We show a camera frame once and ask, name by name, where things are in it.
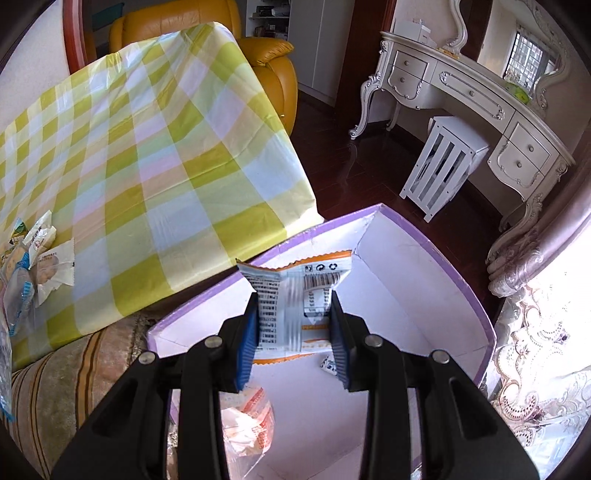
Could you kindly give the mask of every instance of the mirror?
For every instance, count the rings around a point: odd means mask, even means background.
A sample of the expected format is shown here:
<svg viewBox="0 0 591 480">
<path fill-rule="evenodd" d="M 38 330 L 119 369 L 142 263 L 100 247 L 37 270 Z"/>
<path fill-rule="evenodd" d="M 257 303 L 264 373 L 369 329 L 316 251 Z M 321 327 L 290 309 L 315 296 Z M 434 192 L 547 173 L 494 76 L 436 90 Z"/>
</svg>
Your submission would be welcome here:
<svg viewBox="0 0 591 480">
<path fill-rule="evenodd" d="M 546 89 L 569 71 L 566 36 L 546 11 L 534 0 L 450 0 L 450 6 L 458 35 L 444 48 L 520 86 L 545 118 Z"/>
</svg>

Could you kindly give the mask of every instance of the checkered tablecloth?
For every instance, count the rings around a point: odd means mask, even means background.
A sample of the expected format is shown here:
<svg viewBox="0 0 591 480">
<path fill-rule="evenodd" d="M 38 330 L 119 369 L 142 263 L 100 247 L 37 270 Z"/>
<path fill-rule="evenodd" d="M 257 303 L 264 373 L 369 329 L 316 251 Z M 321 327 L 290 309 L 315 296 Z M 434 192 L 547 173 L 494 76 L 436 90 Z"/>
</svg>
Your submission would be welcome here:
<svg viewBox="0 0 591 480">
<path fill-rule="evenodd" d="M 13 338 L 20 368 L 322 221 L 281 121 L 220 24 L 127 46 L 0 135 L 0 229 L 53 211 L 61 286 Z"/>
</svg>

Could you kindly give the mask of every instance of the metal screw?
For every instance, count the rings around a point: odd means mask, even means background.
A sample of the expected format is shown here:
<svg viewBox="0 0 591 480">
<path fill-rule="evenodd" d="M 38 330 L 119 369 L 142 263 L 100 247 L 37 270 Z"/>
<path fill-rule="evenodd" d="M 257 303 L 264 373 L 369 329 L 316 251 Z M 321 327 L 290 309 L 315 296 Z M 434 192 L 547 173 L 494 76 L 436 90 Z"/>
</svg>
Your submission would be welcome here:
<svg viewBox="0 0 591 480">
<path fill-rule="evenodd" d="M 156 354 L 154 352 L 144 352 L 138 357 L 138 360 L 142 365 L 149 365 L 156 360 Z"/>
<path fill-rule="evenodd" d="M 445 350 L 435 350 L 433 352 L 433 360 L 435 360 L 438 364 L 448 364 L 449 354 Z"/>
<path fill-rule="evenodd" d="M 221 337 L 218 337 L 217 335 L 212 335 L 211 337 L 207 337 L 205 339 L 205 346 L 207 348 L 217 348 L 222 343 L 223 343 L 222 338 Z"/>
<path fill-rule="evenodd" d="M 364 342 L 367 346 L 379 348 L 384 344 L 384 339 L 379 335 L 368 335 L 367 337 L 365 337 Z"/>
</svg>

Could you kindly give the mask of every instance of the yellow leather armchair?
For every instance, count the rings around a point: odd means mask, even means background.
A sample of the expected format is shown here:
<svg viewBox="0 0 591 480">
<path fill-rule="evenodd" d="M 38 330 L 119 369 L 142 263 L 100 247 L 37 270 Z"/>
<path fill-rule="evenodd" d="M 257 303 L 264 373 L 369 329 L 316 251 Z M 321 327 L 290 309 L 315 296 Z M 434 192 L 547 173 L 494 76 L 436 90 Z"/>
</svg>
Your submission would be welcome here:
<svg viewBox="0 0 591 480">
<path fill-rule="evenodd" d="M 232 32 L 291 135 L 296 121 L 297 79 L 286 55 L 294 47 L 276 38 L 242 37 L 235 0 L 176 0 L 131 12 L 111 25 L 109 48 L 114 53 L 136 41 L 213 21 Z"/>
</svg>

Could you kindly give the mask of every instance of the purple-rimmed box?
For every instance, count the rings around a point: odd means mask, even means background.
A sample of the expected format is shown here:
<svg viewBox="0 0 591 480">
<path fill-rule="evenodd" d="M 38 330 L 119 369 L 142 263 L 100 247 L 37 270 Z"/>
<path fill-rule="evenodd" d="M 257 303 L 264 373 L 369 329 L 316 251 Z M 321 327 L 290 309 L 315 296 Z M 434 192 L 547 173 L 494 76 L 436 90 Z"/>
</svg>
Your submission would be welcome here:
<svg viewBox="0 0 591 480">
<path fill-rule="evenodd" d="M 480 383 L 496 342 L 484 309 L 441 252 L 385 205 L 313 227 L 252 263 L 282 267 L 346 249 L 354 255 L 351 273 L 337 288 L 343 310 L 363 317 L 372 333 L 403 351 L 447 350 Z M 159 356 L 185 352 L 217 333 L 225 319 L 242 314 L 252 292 L 240 273 L 228 277 L 155 325 L 148 333 L 150 349 Z M 358 477 L 367 396 L 346 392 L 319 368 L 322 358 L 253 366 L 251 382 L 265 388 L 275 411 L 272 446 L 255 467 L 265 479 Z M 172 411 L 176 416 L 175 405 Z M 417 462 L 418 419 L 411 416 Z"/>
</svg>

